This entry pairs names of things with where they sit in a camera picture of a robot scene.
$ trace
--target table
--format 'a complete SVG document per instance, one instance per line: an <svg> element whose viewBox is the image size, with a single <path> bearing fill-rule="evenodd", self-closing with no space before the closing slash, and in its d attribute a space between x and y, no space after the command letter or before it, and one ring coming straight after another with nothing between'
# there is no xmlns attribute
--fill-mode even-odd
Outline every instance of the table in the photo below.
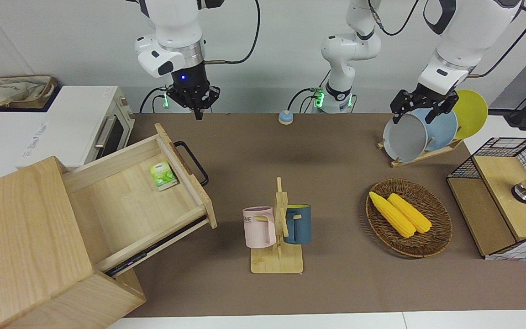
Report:
<svg viewBox="0 0 526 329"><path fill-rule="evenodd" d="M464 146L396 169L376 148L390 115L138 115L131 142L160 122L186 141L210 175L206 191L219 227L201 228L140 264L148 302L132 317L526 309L526 262L482 260L445 177ZM290 202L312 205L314 240L302 275L253 275L241 209L272 204L281 176ZM422 183L454 227L442 254L404 260L359 223L368 189L386 178Z"/></svg>

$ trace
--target wicker basket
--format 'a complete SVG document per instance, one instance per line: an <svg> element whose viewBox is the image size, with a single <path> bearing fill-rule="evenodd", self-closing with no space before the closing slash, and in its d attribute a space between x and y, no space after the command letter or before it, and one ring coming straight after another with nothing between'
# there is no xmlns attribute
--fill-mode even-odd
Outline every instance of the wicker basket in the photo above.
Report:
<svg viewBox="0 0 526 329"><path fill-rule="evenodd" d="M367 219L376 236L392 250L406 256L424 258L442 252L452 239L452 222L440 200L422 185L405 179L387 179L374 185L371 191L387 198L395 192L432 223L427 233L415 233L405 239L379 213L367 197Z"/></svg>

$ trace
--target wooden shelf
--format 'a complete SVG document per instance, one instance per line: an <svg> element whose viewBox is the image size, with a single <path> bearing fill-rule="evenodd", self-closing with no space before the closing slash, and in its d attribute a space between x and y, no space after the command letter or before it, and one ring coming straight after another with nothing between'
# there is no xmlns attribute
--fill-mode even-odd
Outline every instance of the wooden shelf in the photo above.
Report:
<svg viewBox="0 0 526 329"><path fill-rule="evenodd" d="M474 164L515 240L526 239L526 204L516 200L511 193L514 185L526 179L522 164L517 158L494 156L475 156Z"/></svg>
<svg viewBox="0 0 526 329"><path fill-rule="evenodd" d="M447 180L482 256L515 243L509 226L482 179Z"/></svg>

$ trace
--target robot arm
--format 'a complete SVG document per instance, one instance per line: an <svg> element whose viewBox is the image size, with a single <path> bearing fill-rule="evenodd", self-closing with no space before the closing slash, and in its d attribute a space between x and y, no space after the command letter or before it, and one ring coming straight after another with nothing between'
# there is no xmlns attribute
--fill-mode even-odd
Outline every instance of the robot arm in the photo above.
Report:
<svg viewBox="0 0 526 329"><path fill-rule="evenodd" d="M149 17L155 33L135 43L140 65L152 77L172 74L174 83L167 95L202 119L202 111L219 97L220 88L210 85L204 63L202 29L198 10L216 8L224 0L139 0L142 13Z"/></svg>
<svg viewBox="0 0 526 329"><path fill-rule="evenodd" d="M355 33L328 36L321 46L322 56L330 63L331 70L317 107L327 113L340 113L349 104L355 69L348 62L375 58L380 52L380 38L374 33L368 0L351 0L346 22Z"/></svg>
<svg viewBox="0 0 526 329"><path fill-rule="evenodd" d="M455 87L480 63L484 52L507 29L520 10L522 0L439 0L442 15L436 24L440 44L417 79L413 92L401 90L390 104L397 123L416 108L433 108L426 117L449 113L458 101Z"/></svg>

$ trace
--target mug handle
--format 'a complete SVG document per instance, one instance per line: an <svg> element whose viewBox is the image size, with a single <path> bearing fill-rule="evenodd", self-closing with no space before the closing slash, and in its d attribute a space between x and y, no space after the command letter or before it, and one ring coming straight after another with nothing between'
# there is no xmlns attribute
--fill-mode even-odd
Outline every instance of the mug handle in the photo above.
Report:
<svg viewBox="0 0 526 329"><path fill-rule="evenodd" d="M294 215L294 241L298 241L298 226L296 226L296 219L301 219L301 215Z"/></svg>
<svg viewBox="0 0 526 329"><path fill-rule="evenodd" d="M268 235L267 235L267 240L265 240L265 242L267 242L268 244L271 243L271 236L275 235L275 229L272 228L271 225L269 225L269 222L274 220L273 217L267 216L267 215L255 216L255 220L260 221L260 222L267 222Z"/></svg>

